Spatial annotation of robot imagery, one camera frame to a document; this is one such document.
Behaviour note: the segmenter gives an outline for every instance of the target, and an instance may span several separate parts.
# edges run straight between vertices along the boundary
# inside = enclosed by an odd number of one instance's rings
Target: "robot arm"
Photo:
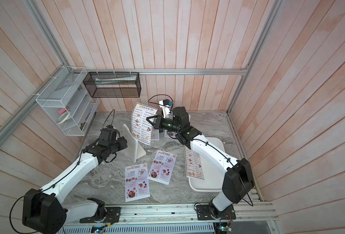
[[[105,204],[98,199],[62,205],[63,200],[75,185],[93,168],[111,154],[127,148],[124,137],[118,137],[119,131],[108,125],[101,130],[100,137],[83,149],[80,157],[66,170],[39,190],[31,189],[23,201],[23,225],[44,234],[54,234],[66,223],[93,217],[103,221],[106,215]]]
[[[160,101],[164,116],[147,117],[147,121],[155,128],[176,133],[177,140],[198,152],[210,161],[224,176],[222,191],[210,202],[211,214],[221,217],[224,210],[232,203],[238,203],[254,187],[254,178],[250,163],[246,159],[236,159],[211,144],[196,128],[190,126],[189,115],[185,107],[165,105],[169,100]],[[166,113],[171,112],[169,119]]]

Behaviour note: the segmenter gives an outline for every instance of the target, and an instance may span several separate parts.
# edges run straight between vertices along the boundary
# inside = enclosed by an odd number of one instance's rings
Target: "wire mesh shelf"
[[[72,73],[70,68],[64,67],[39,94],[36,101],[40,106],[61,108],[67,106],[87,74],[85,68],[82,68],[80,73]]]
[[[91,97],[140,97],[138,72],[89,72],[84,81]]]
[[[100,101],[91,102],[87,89],[78,89],[86,70],[73,73],[71,68],[64,67],[36,101],[65,135],[84,136]]]

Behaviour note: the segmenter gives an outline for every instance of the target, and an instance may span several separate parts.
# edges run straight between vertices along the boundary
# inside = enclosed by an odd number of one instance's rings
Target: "restaurant menu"
[[[149,180],[168,185],[174,169],[176,154],[158,150],[149,171]]]
[[[126,202],[150,197],[147,164],[129,166],[125,170]]]
[[[188,149],[186,146],[184,147],[184,154],[186,157],[187,177],[203,180],[203,168],[201,166],[200,154]]]
[[[156,108],[136,103],[132,111],[131,132],[139,142],[150,145],[153,126],[148,123],[146,118],[156,115],[157,110]]]
[[[151,139],[151,140],[159,140],[159,130],[158,130],[158,129],[153,128],[153,129],[151,130],[150,139]]]

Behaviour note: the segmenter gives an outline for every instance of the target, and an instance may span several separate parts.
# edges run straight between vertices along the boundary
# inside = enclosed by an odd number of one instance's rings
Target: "white plastic tray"
[[[210,143],[219,149],[225,151],[223,143],[216,137],[207,137]],[[210,163],[205,157],[201,157],[201,165],[203,166],[204,180],[188,178],[189,185],[196,192],[220,192],[222,191],[222,184],[224,177],[217,170],[217,168]]]

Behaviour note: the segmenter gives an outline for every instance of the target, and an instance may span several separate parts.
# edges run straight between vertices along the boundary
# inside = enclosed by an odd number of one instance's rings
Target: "mounting plate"
[[[197,210],[197,219],[198,220],[212,220],[213,217],[211,216],[210,213],[210,205],[197,205],[196,210]],[[235,215],[235,210],[233,206],[229,206],[226,210],[222,211],[222,220],[235,220],[236,215]]]
[[[105,207],[106,214],[109,217],[109,220],[105,218],[106,223],[117,223],[119,221],[120,207]],[[96,220],[95,217],[82,218],[80,223],[94,223]]]

